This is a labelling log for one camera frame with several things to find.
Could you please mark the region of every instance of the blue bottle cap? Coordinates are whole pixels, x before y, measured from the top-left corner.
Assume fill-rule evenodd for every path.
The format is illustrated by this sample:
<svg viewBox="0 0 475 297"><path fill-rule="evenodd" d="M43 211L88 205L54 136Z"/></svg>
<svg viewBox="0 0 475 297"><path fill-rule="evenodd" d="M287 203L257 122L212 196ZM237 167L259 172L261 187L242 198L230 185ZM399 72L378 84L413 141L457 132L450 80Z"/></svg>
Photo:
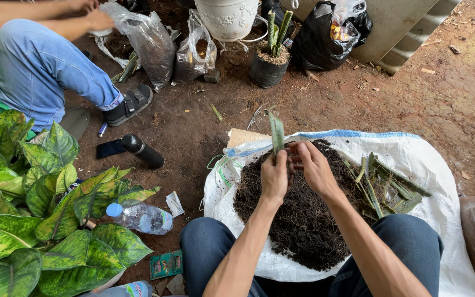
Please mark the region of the blue bottle cap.
<svg viewBox="0 0 475 297"><path fill-rule="evenodd" d="M118 217L122 213L122 205L118 203L111 203L106 208L106 214L110 217Z"/></svg>

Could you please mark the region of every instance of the blue stripe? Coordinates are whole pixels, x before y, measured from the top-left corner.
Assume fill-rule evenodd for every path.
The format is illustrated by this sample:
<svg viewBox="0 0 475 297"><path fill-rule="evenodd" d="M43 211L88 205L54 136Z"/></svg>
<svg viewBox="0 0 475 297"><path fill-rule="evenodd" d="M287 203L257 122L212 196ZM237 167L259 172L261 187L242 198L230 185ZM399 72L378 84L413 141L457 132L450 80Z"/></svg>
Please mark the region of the blue stripe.
<svg viewBox="0 0 475 297"><path fill-rule="evenodd" d="M368 133L362 131L352 131L352 130L329 130L325 132L298 132L290 136L301 136L306 138L325 138L325 137L344 137L344 138L390 138L390 137L408 137L415 139L422 139L419 135L406 133L406 132L386 132L386 133ZM241 152L241 154L236 155L236 152L233 148L227 150L227 156L229 157L245 157L253 153L262 151L268 147L272 147L272 144L265 147L258 148L253 151Z"/></svg>

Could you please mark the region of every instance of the black thermos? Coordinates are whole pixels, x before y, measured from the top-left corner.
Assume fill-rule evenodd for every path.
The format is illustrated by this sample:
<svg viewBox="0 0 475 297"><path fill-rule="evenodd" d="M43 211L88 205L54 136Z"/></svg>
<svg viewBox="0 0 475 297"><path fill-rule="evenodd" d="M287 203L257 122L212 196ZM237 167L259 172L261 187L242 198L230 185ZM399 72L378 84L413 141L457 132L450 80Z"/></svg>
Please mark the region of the black thermos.
<svg viewBox="0 0 475 297"><path fill-rule="evenodd" d="M151 169L159 169L164 165L164 157L136 135L125 135L122 137L120 144L126 151L146 162Z"/></svg>

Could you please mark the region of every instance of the plastic bottle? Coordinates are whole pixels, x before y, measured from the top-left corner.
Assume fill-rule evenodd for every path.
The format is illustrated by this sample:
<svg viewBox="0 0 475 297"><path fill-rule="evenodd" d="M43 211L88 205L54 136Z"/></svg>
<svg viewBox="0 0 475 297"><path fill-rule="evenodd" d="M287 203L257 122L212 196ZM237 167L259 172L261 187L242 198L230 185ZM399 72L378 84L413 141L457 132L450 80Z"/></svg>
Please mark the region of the plastic bottle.
<svg viewBox="0 0 475 297"><path fill-rule="evenodd" d="M173 228L170 213L139 200L111 203L107 206L106 213L115 223L144 233L164 235Z"/></svg>
<svg viewBox="0 0 475 297"><path fill-rule="evenodd" d="M151 169L159 169L164 165L164 157L136 135L125 135L120 144L126 151L146 162Z"/></svg>
<svg viewBox="0 0 475 297"><path fill-rule="evenodd" d="M87 293L80 297L151 297L153 287L145 280L125 284L117 287L110 287L102 293Z"/></svg>

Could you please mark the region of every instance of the person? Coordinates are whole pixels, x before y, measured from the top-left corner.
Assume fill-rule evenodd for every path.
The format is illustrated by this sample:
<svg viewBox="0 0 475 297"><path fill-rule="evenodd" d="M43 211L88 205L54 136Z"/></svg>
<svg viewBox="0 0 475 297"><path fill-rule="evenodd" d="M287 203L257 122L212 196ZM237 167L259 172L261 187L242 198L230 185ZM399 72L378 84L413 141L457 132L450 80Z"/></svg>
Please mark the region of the person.
<svg viewBox="0 0 475 297"><path fill-rule="evenodd" d="M121 93L71 43L87 31L114 27L111 17L96 8L98 0L0 1L0 112L22 111L27 120L34 119L32 131L40 132L53 122L71 125L89 117L87 112L64 118L65 88L97 106L110 126L122 124L151 102L149 86L140 84ZM88 12L84 17L51 20L82 10Z"/></svg>
<svg viewBox="0 0 475 297"><path fill-rule="evenodd" d="M294 142L289 152L295 170L325 201L352 253L329 289L337 296L438 296L443 245L423 220L404 214L381 218L373 226L362 219L338 187L327 159L310 142ZM190 297L265 297L254 280L267 234L287 192L287 152L261 166L262 193L236 239L213 218L192 220L180 235L184 275Z"/></svg>

